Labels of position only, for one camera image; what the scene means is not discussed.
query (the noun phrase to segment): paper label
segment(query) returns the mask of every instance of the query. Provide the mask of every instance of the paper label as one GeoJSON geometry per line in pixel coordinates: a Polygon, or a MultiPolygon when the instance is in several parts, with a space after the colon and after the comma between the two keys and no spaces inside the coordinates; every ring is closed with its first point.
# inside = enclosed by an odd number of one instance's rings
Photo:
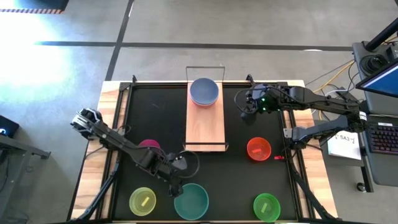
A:
{"type": "Polygon", "coordinates": [[[379,122],[379,125],[392,127],[392,124],[390,124],[390,123],[381,123],[381,122],[379,122]]]}
{"type": "Polygon", "coordinates": [[[368,119],[366,118],[366,113],[365,113],[365,112],[362,112],[362,111],[359,112],[359,118],[360,118],[360,119],[364,119],[365,121],[368,120],[368,119]]]}
{"type": "Polygon", "coordinates": [[[329,155],[361,160],[357,133],[340,131],[328,141],[329,155]]]}

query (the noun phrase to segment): yellow bowl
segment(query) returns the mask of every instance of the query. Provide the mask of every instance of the yellow bowl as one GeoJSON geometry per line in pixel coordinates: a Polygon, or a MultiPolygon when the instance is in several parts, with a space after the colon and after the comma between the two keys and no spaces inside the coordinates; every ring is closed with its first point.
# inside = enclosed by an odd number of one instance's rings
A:
{"type": "Polygon", "coordinates": [[[135,215],[148,215],[155,208],[156,195],[147,187],[138,188],[131,194],[129,205],[135,215]]]}

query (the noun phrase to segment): bowl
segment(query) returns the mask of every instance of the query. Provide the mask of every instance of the bowl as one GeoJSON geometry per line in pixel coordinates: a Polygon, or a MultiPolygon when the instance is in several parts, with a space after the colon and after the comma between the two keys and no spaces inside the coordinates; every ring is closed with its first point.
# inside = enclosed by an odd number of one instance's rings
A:
{"type": "Polygon", "coordinates": [[[153,139],[145,139],[138,146],[155,146],[160,148],[160,144],[153,139]]]}
{"type": "Polygon", "coordinates": [[[260,137],[250,139],[247,150],[249,157],[255,161],[264,161],[271,155],[271,145],[260,137]]]}
{"type": "Polygon", "coordinates": [[[218,99],[218,86],[209,78],[199,78],[190,87],[191,99],[199,106],[210,106],[218,99]]]}
{"type": "Polygon", "coordinates": [[[137,216],[150,214],[150,212],[155,208],[155,205],[156,195],[147,187],[138,188],[130,196],[130,210],[137,216]]]}
{"type": "Polygon", "coordinates": [[[271,194],[260,194],[253,203],[254,214],[264,222],[275,222],[280,215],[279,201],[271,194]]]}
{"type": "Polygon", "coordinates": [[[182,186],[183,194],[174,199],[174,209],[185,220],[201,218],[209,207],[209,196],[198,184],[182,186]]]}

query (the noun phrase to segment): concrete floor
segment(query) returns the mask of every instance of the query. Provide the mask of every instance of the concrete floor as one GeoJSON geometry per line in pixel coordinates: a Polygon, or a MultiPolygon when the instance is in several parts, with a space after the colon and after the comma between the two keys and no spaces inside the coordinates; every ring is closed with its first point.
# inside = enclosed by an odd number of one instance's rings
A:
{"type": "MultiPolygon", "coordinates": [[[[32,159],[14,216],[29,223],[65,221],[87,141],[69,125],[75,111],[95,108],[113,47],[57,47],[36,41],[115,42],[127,0],[70,0],[62,15],[0,14],[0,113],[21,125],[16,138],[46,151],[32,159]]],[[[136,0],[125,42],[350,46],[396,18],[393,0],[136,0]]],[[[302,79],[347,62],[351,52],[143,49],[122,47],[112,80],[183,80],[187,65],[224,65],[225,79],[302,79]]],[[[318,88],[330,76],[308,87],[318,88]]],[[[334,82],[348,86],[346,73],[334,82]]],[[[353,91],[358,99],[363,92],[353,91]]],[[[326,164],[344,220],[395,223],[398,189],[355,189],[359,167],[326,164]]]]}

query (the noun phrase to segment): wooden cutting board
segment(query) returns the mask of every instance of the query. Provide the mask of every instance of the wooden cutting board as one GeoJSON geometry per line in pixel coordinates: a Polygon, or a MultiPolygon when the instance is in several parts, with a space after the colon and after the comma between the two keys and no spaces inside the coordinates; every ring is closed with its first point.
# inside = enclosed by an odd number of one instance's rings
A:
{"type": "Polygon", "coordinates": [[[223,84],[221,82],[216,82],[216,84],[219,90],[218,99],[211,106],[204,108],[196,105],[191,99],[192,82],[188,82],[186,150],[198,152],[223,152],[226,150],[224,144],[189,144],[190,142],[225,143],[223,84]]]}

